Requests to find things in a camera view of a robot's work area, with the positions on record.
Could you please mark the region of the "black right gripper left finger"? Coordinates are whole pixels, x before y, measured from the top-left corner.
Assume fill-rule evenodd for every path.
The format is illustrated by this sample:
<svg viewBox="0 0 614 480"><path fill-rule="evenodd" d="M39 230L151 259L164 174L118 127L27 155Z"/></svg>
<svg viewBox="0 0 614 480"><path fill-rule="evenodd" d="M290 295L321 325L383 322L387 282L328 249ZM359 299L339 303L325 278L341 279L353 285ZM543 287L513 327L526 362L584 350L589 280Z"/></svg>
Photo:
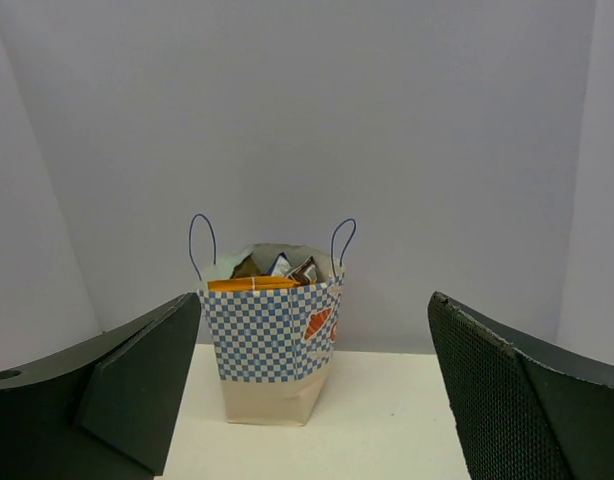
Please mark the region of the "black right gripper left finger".
<svg viewBox="0 0 614 480"><path fill-rule="evenodd" d="M196 345L196 294L0 371L0 479L155 479Z"/></svg>

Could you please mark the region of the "blue white chip bag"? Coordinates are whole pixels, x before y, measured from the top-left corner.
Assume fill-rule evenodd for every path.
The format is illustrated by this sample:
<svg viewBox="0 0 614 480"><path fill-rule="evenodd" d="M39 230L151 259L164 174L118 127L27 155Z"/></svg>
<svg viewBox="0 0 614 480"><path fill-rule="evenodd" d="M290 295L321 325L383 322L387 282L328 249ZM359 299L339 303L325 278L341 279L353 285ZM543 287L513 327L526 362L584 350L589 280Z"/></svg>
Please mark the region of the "blue white chip bag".
<svg viewBox="0 0 614 480"><path fill-rule="evenodd" d="M266 274L274 277L286 277L292 271L292 265L284 252L279 253Z"/></svg>

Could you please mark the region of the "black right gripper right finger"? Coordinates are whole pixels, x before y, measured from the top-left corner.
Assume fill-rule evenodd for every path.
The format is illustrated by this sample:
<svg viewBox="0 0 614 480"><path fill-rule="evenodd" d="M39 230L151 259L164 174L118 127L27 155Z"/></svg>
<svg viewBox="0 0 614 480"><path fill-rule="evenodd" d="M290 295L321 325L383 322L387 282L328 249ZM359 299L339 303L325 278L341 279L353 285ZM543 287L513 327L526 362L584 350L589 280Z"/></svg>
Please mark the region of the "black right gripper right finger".
<svg viewBox="0 0 614 480"><path fill-rule="evenodd" d="M436 291L428 324L473 479L614 479L614 366Z"/></svg>

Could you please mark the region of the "dark brown chip bag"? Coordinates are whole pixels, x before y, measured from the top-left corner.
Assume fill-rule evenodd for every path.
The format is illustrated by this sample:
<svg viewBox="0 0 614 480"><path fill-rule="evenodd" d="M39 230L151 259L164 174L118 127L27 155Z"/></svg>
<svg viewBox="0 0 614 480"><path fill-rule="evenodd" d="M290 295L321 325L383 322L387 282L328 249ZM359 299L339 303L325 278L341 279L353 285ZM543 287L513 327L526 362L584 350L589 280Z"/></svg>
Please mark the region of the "dark brown chip bag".
<svg viewBox="0 0 614 480"><path fill-rule="evenodd" d="M315 258L309 256L300 265L290 270L285 277L300 286L307 286L317 284L320 281L321 275Z"/></svg>

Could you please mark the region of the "blue checkered paper bag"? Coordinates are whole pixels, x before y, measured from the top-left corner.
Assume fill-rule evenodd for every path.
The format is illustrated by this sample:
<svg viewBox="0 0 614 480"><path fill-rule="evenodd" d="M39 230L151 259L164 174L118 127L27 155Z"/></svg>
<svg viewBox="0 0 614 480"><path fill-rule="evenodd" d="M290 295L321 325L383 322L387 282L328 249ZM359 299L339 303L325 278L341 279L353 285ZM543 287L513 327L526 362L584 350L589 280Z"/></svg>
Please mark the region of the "blue checkered paper bag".
<svg viewBox="0 0 614 480"><path fill-rule="evenodd" d="M321 251L306 245L256 243L231 253L214 251L205 267L192 264L228 422L308 422L329 375L347 250L336 245ZM313 256L320 281L289 289L208 290L212 280L269 276L266 272L281 252L292 269Z"/></svg>

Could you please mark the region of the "orange chip bag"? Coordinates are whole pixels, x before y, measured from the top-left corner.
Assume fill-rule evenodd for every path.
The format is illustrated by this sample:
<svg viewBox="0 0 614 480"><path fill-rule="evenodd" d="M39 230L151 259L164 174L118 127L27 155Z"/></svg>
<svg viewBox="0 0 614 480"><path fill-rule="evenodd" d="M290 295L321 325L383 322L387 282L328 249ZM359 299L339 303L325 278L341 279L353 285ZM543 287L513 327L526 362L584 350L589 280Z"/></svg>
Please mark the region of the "orange chip bag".
<svg viewBox="0 0 614 480"><path fill-rule="evenodd" d="M296 288L300 282L281 276L252 276L226 280L212 280L207 283L209 291L242 292Z"/></svg>

